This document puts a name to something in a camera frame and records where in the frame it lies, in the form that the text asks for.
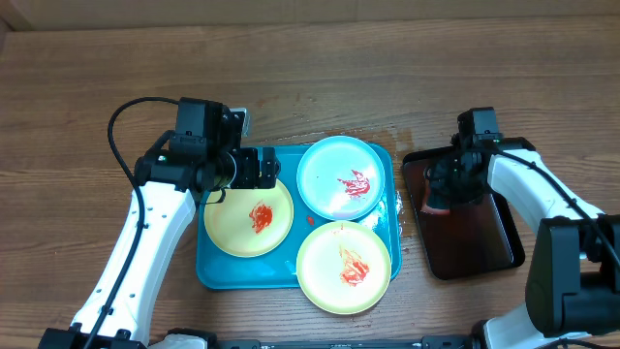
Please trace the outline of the light blue plate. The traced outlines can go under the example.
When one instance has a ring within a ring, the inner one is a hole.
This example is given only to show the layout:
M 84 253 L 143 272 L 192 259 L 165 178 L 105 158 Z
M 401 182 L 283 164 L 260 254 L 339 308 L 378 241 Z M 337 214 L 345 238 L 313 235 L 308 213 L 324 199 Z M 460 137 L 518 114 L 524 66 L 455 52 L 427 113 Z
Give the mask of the light blue plate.
M 302 201 L 328 220 L 357 220 L 370 213 L 383 196 L 385 167 L 366 142 L 333 136 L 311 145 L 296 173 Z

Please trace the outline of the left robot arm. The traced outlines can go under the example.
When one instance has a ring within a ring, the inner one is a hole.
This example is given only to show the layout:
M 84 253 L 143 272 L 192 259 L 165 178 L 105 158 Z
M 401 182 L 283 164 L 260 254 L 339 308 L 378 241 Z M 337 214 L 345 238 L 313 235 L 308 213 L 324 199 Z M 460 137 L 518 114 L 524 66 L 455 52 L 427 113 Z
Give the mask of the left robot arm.
M 145 348 L 171 256 L 206 192 L 271 189 L 272 147 L 153 146 L 132 175 L 127 219 L 94 291 L 67 330 L 48 328 L 42 348 Z

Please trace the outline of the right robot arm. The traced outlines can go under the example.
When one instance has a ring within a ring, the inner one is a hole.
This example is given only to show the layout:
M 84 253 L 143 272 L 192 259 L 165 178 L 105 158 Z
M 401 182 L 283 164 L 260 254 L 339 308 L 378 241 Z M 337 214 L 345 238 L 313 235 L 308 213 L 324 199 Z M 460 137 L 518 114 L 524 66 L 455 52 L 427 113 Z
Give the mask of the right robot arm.
M 477 141 L 424 152 L 424 208 L 450 209 L 502 196 L 536 235 L 525 302 L 482 322 L 482 348 L 581 345 L 619 329 L 619 218 L 581 200 L 525 139 Z

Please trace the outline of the pink and green sponge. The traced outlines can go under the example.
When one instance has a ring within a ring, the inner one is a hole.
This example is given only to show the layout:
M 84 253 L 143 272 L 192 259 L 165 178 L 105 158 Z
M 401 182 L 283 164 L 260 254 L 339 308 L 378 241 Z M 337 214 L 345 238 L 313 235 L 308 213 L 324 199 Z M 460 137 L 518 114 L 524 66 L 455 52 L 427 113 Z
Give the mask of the pink and green sponge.
M 436 190 L 426 186 L 420 210 L 428 214 L 447 215 L 450 213 L 450 201 Z

